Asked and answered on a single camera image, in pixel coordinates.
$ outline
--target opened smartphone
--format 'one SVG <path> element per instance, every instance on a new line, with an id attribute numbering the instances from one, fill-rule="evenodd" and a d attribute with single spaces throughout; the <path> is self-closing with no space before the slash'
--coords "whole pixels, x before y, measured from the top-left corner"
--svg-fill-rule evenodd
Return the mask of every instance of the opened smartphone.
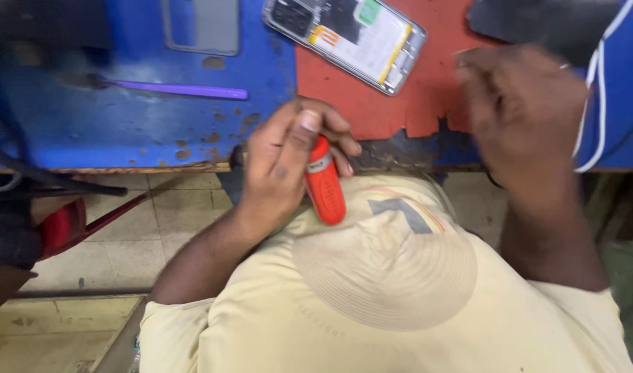
<path id="1" fill-rule="evenodd" d="M 380 0 L 266 0 L 263 20 L 390 96 L 427 39 L 422 27 Z"/>

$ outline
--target man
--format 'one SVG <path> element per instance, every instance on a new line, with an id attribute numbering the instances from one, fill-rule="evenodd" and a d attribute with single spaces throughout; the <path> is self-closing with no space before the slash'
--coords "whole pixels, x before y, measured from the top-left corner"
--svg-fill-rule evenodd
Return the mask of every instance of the man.
<path id="1" fill-rule="evenodd" d="M 458 58 L 478 148 L 509 196 L 501 256 L 435 183 L 353 176 L 345 119 L 298 98 L 252 134 L 238 206 L 160 274 L 142 371 L 633 372 L 572 172 L 586 86 L 534 47 Z M 319 132 L 347 215 L 286 224 Z"/>

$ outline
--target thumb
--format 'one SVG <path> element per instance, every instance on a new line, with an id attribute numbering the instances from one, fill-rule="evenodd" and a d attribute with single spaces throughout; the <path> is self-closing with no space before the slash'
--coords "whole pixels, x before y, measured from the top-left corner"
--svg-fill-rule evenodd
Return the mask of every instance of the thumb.
<path id="1" fill-rule="evenodd" d="M 322 114 L 308 109 L 298 113 L 275 164 L 274 169 L 277 169 L 275 174 L 303 177 L 305 166 L 310 159 L 310 152 L 322 126 Z"/>
<path id="2" fill-rule="evenodd" d="M 456 71 L 461 83 L 471 119 L 471 130 L 476 137 L 487 137 L 497 126 L 496 99 L 481 72 L 462 66 Z"/>

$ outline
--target hand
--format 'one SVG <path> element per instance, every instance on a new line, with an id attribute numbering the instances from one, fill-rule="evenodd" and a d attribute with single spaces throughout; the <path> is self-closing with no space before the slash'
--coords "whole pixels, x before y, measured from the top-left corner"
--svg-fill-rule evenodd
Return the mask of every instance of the hand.
<path id="1" fill-rule="evenodd" d="M 319 133 L 331 142 L 340 176 L 353 175 L 346 155 L 359 155 L 360 145 L 350 128 L 332 106 L 297 97 L 255 129 L 247 143 L 243 194 L 233 211 L 252 231 L 250 240 L 264 239 L 298 207 L 305 194 L 305 167 Z"/>
<path id="2" fill-rule="evenodd" d="M 564 190 L 576 198 L 572 150 L 586 84 L 533 46 L 477 48 L 458 58 L 473 135 L 511 200 L 543 210 Z"/>

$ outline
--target red workbench surface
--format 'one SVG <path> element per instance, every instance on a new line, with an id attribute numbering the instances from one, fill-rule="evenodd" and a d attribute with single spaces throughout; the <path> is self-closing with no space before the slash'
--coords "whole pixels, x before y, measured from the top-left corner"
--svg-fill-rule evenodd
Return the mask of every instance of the red workbench surface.
<path id="1" fill-rule="evenodd" d="M 491 43 L 466 24 L 470 0 L 386 0 L 427 31 L 427 42 L 394 96 L 386 96 L 310 50 L 296 46 L 298 93 L 330 102 L 351 121 L 359 140 L 382 140 L 405 127 L 409 137 L 432 135 L 438 118 L 451 130 L 468 131 L 454 78 L 453 54 Z"/>

